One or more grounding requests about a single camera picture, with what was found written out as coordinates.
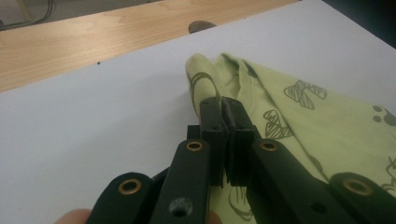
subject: white paper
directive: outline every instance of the white paper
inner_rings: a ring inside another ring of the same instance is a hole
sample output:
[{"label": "white paper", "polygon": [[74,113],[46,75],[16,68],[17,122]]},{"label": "white paper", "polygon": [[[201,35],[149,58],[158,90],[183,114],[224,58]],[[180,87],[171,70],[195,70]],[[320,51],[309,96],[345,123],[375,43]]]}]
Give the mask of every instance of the white paper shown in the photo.
[{"label": "white paper", "polygon": [[1,92],[0,223],[53,223],[92,208],[118,175],[169,166],[198,124],[184,63],[223,51],[396,114],[396,50],[298,2]]}]

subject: brass grommet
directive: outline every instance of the brass grommet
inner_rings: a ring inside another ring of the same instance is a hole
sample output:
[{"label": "brass grommet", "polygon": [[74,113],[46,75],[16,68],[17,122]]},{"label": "brass grommet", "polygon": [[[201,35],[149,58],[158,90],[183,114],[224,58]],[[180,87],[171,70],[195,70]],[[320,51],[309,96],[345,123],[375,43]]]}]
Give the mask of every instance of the brass grommet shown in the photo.
[{"label": "brass grommet", "polygon": [[203,147],[202,143],[200,142],[189,142],[186,148],[190,151],[199,151]]},{"label": "brass grommet", "polygon": [[142,188],[142,182],[138,179],[127,179],[119,184],[119,193],[123,195],[131,195],[138,192]]},{"label": "brass grommet", "polygon": [[267,151],[276,151],[277,145],[271,142],[261,142],[260,147]]},{"label": "brass grommet", "polygon": [[361,196],[370,196],[373,194],[373,189],[358,179],[348,178],[344,180],[343,184],[346,189]]}]

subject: screw hole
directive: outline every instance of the screw hole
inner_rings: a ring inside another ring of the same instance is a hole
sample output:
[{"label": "screw hole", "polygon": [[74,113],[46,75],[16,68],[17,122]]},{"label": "screw hole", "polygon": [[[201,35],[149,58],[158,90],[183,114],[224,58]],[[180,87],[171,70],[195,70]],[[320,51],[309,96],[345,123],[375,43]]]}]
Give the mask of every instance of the screw hole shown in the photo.
[{"label": "screw hole", "polygon": [[169,204],[169,212],[174,217],[187,217],[192,212],[192,201],[188,198],[177,198]]},{"label": "screw hole", "polygon": [[312,210],[314,210],[317,213],[320,213],[320,214],[327,213],[327,207],[325,205],[323,205],[322,203],[311,203],[310,207]]},{"label": "screw hole", "polygon": [[119,193],[123,195],[130,195],[138,192],[142,188],[142,182],[138,179],[127,179],[122,181],[119,185]]},{"label": "screw hole", "polygon": [[275,151],[277,150],[277,145],[270,143],[270,142],[262,142],[260,147],[267,151]]},{"label": "screw hole", "polygon": [[361,196],[369,196],[373,194],[372,188],[367,186],[364,182],[359,181],[358,179],[345,179],[343,184],[346,189]]},{"label": "screw hole", "polygon": [[190,151],[199,151],[203,147],[202,143],[200,142],[189,142],[187,144],[187,149]]}]

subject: black cable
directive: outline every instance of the black cable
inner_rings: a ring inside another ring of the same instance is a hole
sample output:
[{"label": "black cable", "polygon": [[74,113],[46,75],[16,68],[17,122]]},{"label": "black cable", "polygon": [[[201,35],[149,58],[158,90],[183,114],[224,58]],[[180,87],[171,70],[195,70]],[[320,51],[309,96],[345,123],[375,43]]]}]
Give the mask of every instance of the black cable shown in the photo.
[{"label": "black cable", "polygon": [[45,21],[52,14],[52,12],[54,10],[54,7],[56,7],[55,1],[54,0],[48,0],[48,8],[47,8],[46,15],[44,15],[44,17],[42,17],[41,19],[38,19],[38,20],[35,20],[35,21],[28,21],[28,22],[17,22],[17,23],[12,23],[12,24],[5,25],[5,26],[0,26],[0,31],[20,28],[20,27],[23,27],[23,26],[33,25],[33,24],[37,24],[37,23],[40,23],[42,21]]}]

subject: wooden surface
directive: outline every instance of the wooden surface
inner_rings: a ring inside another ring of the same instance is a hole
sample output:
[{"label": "wooden surface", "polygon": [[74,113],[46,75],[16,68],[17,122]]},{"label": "wooden surface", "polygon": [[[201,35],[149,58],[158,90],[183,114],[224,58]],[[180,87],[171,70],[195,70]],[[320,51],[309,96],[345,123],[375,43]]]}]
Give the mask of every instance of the wooden surface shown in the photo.
[{"label": "wooden surface", "polygon": [[11,90],[297,0],[163,0],[0,32],[0,91]]}]

